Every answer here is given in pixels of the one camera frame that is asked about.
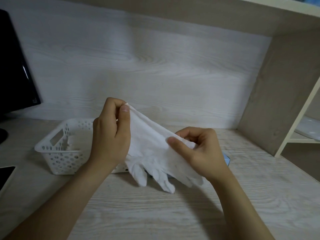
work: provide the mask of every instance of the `forearm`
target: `forearm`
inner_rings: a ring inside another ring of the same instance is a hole
[[[274,239],[229,169],[220,180],[209,180],[220,199],[233,239]]]
[[[7,239],[67,239],[88,201],[112,171],[82,166],[46,203],[14,229]]]

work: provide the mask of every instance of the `white glove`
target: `white glove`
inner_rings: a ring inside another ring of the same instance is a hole
[[[136,182],[140,186],[147,185],[146,170],[164,191],[170,193],[174,193],[175,187],[168,181],[167,174],[188,187],[202,185],[202,177],[167,144],[166,139],[174,136],[192,149],[196,144],[151,121],[132,106],[129,107],[131,143],[125,163]]]

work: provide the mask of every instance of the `desk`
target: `desk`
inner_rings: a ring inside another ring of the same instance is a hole
[[[0,239],[71,176],[55,176],[34,145],[59,121],[10,119],[0,166],[18,169],[0,198]],[[175,131],[180,128],[168,127]],[[222,150],[257,212],[278,239],[318,239],[320,184],[284,158],[274,158],[237,130],[216,129]],[[138,187],[129,173],[111,174],[79,217],[69,239],[224,239],[222,208],[209,182],[169,194],[152,179]]]

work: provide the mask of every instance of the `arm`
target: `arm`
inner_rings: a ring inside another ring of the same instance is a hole
[[[101,115],[93,123],[87,163],[4,240],[67,239],[94,192],[126,158],[131,136],[129,107],[124,104],[125,101],[115,98],[106,100]]]
[[[226,165],[215,131],[187,127],[176,134],[199,145],[192,150],[174,137],[168,139],[169,145],[214,187],[232,239],[274,240]]]

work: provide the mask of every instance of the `white plastic basket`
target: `white plastic basket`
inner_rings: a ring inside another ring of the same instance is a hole
[[[40,152],[55,175],[74,174],[89,158],[81,150],[67,150],[69,136],[77,130],[93,131],[94,119],[69,119],[61,122],[53,131],[34,147]],[[125,164],[119,164],[112,172],[127,172]]]

